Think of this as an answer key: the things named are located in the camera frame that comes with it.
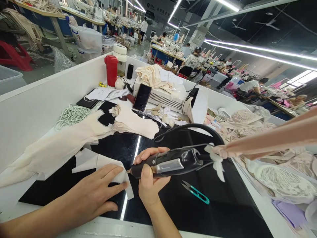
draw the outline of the person's right hand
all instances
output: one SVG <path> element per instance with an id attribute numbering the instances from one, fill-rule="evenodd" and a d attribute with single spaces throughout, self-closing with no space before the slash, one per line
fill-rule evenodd
<path id="1" fill-rule="evenodd" d="M 156 153 L 163 153 L 168 151 L 169 148 L 148 148 L 142 151 L 137 157 L 136 162 L 140 163 L 142 160 L 146 160 L 150 155 Z M 159 201 L 159 191 L 170 181 L 170 177 L 166 178 L 153 178 L 153 173 L 147 164 L 144 164 L 139 181 L 139 196 L 146 209 L 155 205 Z"/>

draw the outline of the window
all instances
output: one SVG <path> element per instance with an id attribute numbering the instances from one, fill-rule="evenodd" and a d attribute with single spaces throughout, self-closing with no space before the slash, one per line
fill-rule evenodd
<path id="1" fill-rule="evenodd" d="M 297 75 L 296 77 L 282 84 L 280 86 L 280 89 L 286 89 L 286 88 L 294 89 L 294 88 L 302 86 L 303 84 L 309 82 L 310 80 L 313 80 L 314 78 L 317 78 L 317 72 L 306 70 L 305 72 Z"/>

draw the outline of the hand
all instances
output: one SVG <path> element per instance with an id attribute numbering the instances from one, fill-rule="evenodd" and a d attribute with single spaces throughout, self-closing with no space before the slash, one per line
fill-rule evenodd
<path id="1" fill-rule="evenodd" d="M 48 206 L 61 212 L 61 222 L 65 225 L 62 230 L 81 226 L 105 212 L 117 211 L 118 206 L 107 200 L 126 189 L 128 183 L 113 187 L 108 185 L 122 171 L 122 167 L 108 164 L 83 178 L 66 194 L 51 202 Z"/>
<path id="2" fill-rule="evenodd" d="M 146 160 L 150 155 L 163 153 L 169 151 L 169 148 L 148 148 L 142 151 L 135 159 L 136 163 L 140 163 L 142 160 Z M 153 173 L 147 164 L 144 164 L 139 181 L 139 196 L 146 209 L 159 202 L 159 191 L 170 181 L 170 177 L 167 178 L 153 178 Z"/>

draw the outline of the white cord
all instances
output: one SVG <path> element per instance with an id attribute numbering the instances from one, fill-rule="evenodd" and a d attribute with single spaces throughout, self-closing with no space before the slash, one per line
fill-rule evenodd
<path id="1" fill-rule="evenodd" d="M 90 109 L 70 104 L 60 115 L 60 120 L 55 123 L 55 130 L 61 130 L 65 126 L 72 126 L 84 120 L 90 114 Z"/>

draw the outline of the black table surface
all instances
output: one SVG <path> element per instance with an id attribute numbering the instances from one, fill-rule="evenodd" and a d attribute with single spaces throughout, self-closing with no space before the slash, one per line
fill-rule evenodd
<path id="1" fill-rule="evenodd" d="M 108 112 L 114 105 L 106 101 L 101 106 L 100 109 L 105 112 L 99 119 L 102 124 L 107 126 L 109 123 L 114 123 L 114 117 Z M 160 124 L 159 127 L 159 133 L 167 130 Z M 96 153 L 120 160 L 128 170 L 131 168 L 139 137 L 138 154 L 149 147 L 165 146 L 174 149 L 213 142 L 212 137 L 189 129 L 171 133 L 159 143 L 136 134 L 115 133 L 113 136 L 99 140 L 99 144 L 92 145 L 91 149 Z M 203 146 L 197 149 L 200 153 L 206 154 Z M 73 156 L 47 180 L 35 181 L 19 201 L 44 206 L 65 194 L 82 178 L 95 171 L 94 169 L 72 174 L 71 170 L 75 166 L 76 159 Z M 172 177 L 160 191 L 159 197 L 176 227 L 183 231 L 226 238 L 272 237 L 231 159 L 225 160 L 223 167 L 225 183 L 220 181 L 210 165 L 199 171 Z M 151 225 L 150 217 L 138 196 L 139 180 L 131 175 L 129 178 L 134 198 L 127 202 L 124 220 Z M 205 204 L 187 191 L 181 185 L 182 180 L 208 197 L 210 204 Z M 105 213 L 102 217 L 120 219 L 124 198 L 125 191 L 110 199 L 118 204 L 119 210 Z"/>

